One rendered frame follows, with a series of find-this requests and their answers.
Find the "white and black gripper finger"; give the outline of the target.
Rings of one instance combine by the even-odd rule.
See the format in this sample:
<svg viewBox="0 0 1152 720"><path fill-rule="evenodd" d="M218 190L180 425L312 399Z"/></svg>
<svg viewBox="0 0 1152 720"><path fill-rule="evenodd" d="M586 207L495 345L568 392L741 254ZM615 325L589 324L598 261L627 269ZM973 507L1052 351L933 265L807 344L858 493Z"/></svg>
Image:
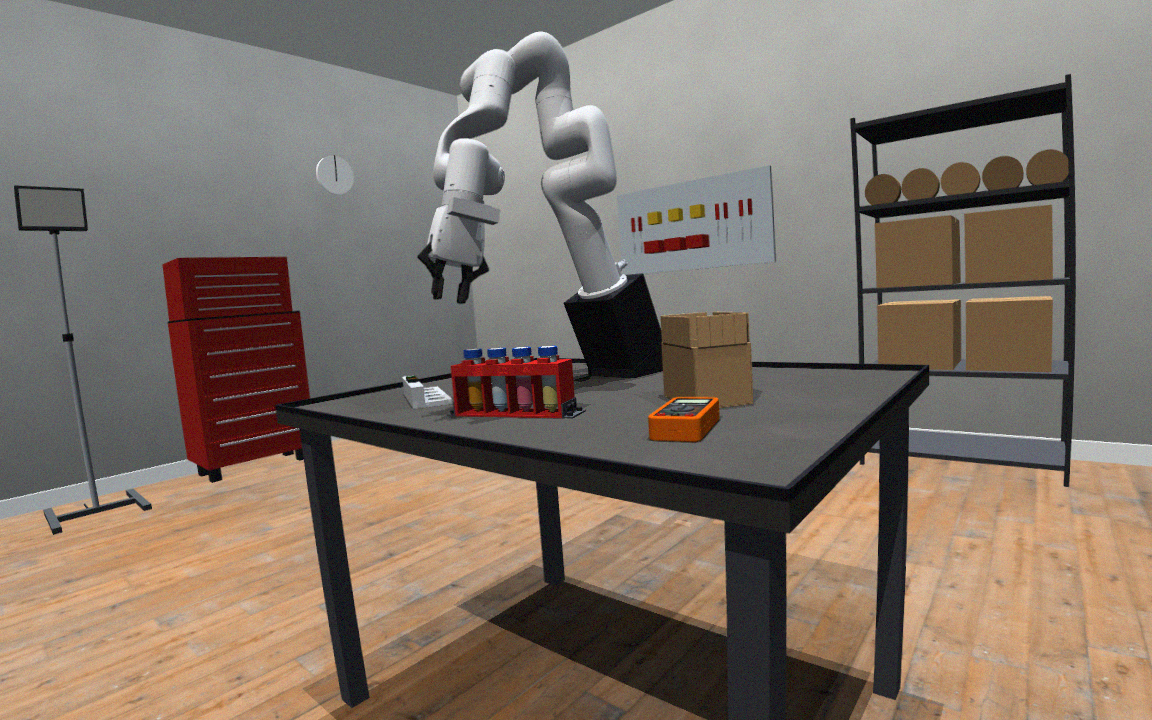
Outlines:
<svg viewBox="0 0 1152 720"><path fill-rule="evenodd" d="M457 304L467 304L468 290L470 290L470 283L479 275L488 272L488 265L486 265L485 258L483 258L483 265L479 270L475 270L473 266L461 265L462 281L458 287Z"/></svg>
<svg viewBox="0 0 1152 720"><path fill-rule="evenodd" d="M444 293L442 273L444 273L445 262L439 259L435 259L435 263L431 262L429 258L429 252L431 251L433 251L433 240L429 242L429 247L422 249L419 255L417 255L417 258L419 258L422 264L429 266L429 272L431 273L431 275L433 275L433 290L431 290L431 293L435 293L435 295L433 295L433 300L442 300L442 293Z"/></svg>

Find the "orange digital multimeter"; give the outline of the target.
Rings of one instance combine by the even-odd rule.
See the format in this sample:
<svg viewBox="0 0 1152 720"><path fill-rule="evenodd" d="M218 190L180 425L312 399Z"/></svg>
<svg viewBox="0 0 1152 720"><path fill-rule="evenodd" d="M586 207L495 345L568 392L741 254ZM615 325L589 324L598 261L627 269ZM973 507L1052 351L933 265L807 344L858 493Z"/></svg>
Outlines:
<svg viewBox="0 0 1152 720"><path fill-rule="evenodd" d="M672 397L647 416L649 439L698 442L719 420L719 397Z"/></svg>

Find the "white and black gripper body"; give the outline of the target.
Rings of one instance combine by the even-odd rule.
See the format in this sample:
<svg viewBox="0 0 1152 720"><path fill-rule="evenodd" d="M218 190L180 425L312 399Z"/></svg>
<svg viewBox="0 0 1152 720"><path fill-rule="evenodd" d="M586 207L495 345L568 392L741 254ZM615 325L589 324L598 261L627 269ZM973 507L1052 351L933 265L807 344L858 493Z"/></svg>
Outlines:
<svg viewBox="0 0 1152 720"><path fill-rule="evenodd" d="M484 253L484 223L447 214L448 205L435 209L429 242L433 240L433 263L435 259L450 266L480 266ZM431 237L433 236L433 237ZM448 263L447 263L448 262ZM458 263L458 264L456 264Z"/></svg>

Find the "brown cardboard box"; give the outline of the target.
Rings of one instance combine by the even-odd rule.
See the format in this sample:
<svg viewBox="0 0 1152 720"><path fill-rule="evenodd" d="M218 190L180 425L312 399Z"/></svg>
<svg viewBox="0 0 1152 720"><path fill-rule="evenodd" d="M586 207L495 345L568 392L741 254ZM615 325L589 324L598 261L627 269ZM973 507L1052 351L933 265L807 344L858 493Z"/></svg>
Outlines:
<svg viewBox="0 0 1152 720"><path fill-rule="evenodd" d="M753 404L749 313L713 314L660 316L664 396L719 397L719 407Z"/></svg>

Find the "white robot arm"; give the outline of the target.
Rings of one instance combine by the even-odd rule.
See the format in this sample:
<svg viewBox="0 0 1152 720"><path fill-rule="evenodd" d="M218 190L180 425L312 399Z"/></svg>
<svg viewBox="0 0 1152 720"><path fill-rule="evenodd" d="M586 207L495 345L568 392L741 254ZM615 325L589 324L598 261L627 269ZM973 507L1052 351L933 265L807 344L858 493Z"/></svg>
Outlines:
<svg viewBox="0 0 1152 720"><path fill-rule="evenodd" d="M585 200L614 190L616 168L602 109L573 109L570 63L556 38L536 32L522 38L509 53L490 50L468 67L460 82L468 109L452 120L440 137L435 187L444 190L447 214L499 223L500 209L485 205L483 195L499 194L506 173L484 143L471 138L506 126L511 94L538 77L535 103L545 154L561 160L588 152L550 167L541 176L541 191L556 213L579 273L579 300L598 300L626 286L627 276L621 272L627 262L614 263L602 220Z"/></svg>

